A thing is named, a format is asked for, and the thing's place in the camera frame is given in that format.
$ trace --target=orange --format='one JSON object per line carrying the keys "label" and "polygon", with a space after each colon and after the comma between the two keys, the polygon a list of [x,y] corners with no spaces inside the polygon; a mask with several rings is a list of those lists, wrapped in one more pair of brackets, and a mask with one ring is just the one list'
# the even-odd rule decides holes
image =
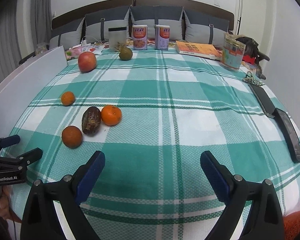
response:
{"label": "orange", "polygon": [[74,101],[75,101],[75,97],[71,91],[64,92],[61,96],[61,103],[64,106],[72,105]]}
{"label": "orange", "polygon": [[64,128],[61,134],[62,142],[69,148],[77,148],[82,143],[82,133],[73,125]]}
{"label": "orange", "polygon": [[116,125],[121,121],[122,113],[120,108],[107,105],[101,110],[101,119],[106,125]]}

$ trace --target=human hand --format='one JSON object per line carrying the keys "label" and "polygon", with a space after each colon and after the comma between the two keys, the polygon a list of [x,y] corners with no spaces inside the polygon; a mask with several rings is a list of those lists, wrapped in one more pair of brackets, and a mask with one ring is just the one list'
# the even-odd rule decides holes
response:
{"label": "human hand", "polygon": [[0,217],[7,220],[11,217],[9,212],[9,188],[8,186],[0,186]]}

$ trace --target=pillow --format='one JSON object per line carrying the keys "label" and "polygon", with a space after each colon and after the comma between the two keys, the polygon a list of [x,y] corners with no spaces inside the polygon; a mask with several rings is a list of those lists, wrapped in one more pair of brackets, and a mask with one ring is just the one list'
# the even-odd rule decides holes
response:
{"label": "pillow", "polygon": [[222,48],[229,21],[216,18],[201,12],[185,10],[185,40],[194,43],[212,44]]}
{"label": "pillow", "polygon": [[121,6],[86,14],[87,43],[109,40],[109,28],[129,26],[129,6]]}
{"label": "pillow", "polygon": [[134,6],[130,7],[133,25],[148,25],[148,39],[154,39],[154,25],[169,25],[170,40],[182,40],[181,6]]}
{"label": "pillow", "polygon": [[52,30],[49,49],[63,45],[66,50],[78,45],[81,41],[83,21],[84,18],[74,20]]}

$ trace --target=dried fig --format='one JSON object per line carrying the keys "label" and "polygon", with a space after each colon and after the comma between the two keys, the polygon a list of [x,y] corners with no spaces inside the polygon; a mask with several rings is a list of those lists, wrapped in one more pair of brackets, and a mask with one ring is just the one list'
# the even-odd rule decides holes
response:
{"label": "dried fig", "polygon": [[82,116],[82,132],[84,134],[94,134],[98,131],[101,122],[101,112],[99,108],[90,106]]}

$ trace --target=blue gripper pad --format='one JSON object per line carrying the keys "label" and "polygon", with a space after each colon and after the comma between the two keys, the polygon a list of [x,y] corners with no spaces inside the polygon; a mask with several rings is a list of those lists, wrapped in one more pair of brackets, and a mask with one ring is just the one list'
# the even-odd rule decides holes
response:
{"label": "blue gripper pad", "polygon": [[210,151],[205,151],[201,154],[200,165],[218,200],[227,206],[230,202],[231,189],[219,171],[221,165]]}
{"label": "blue gripper pad", "polygon": [[0,142],[0,146],[2,148],[7,148],[19,142],[20,142],[20,136],[16,134],[16,135],[9,136],[7,138],[3,138]]}
{"label": "blue gripper pad", "polygon": [[78,206],[80,203],[87,201],[90,192],[106,163],[106,157],[103,152],[96,151],[94,154],[98,154],[97,158],[93,160],[92,156],[90,160],[88,160],[86,164],[89,165],[88,170],[77,185],[75,202]]}

